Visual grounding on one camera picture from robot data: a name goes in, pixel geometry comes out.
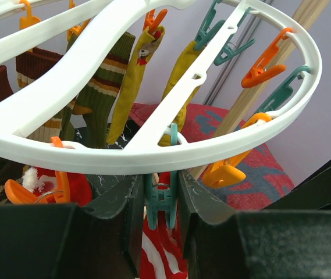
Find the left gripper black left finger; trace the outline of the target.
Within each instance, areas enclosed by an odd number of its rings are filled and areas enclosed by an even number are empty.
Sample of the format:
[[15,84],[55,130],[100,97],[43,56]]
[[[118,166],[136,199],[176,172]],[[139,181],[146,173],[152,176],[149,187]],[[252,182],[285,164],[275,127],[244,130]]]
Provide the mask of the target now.
[[0,278],[135,278],[144,177],[127,176],[88,205],[0,205]]

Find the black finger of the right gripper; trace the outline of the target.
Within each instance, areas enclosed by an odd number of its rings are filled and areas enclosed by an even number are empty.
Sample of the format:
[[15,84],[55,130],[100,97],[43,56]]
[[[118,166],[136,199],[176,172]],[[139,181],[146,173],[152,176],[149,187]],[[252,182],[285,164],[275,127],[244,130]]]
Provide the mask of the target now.
[[331,210],[331,160],[289,194],[266,208],[269,210]]

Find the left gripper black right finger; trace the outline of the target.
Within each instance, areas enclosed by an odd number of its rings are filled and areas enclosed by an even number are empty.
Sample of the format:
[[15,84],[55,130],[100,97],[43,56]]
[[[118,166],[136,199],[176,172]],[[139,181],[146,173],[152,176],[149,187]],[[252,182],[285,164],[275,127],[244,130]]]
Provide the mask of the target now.
[[190,278],[331,278],[331,210],[238,211],[179,172]]

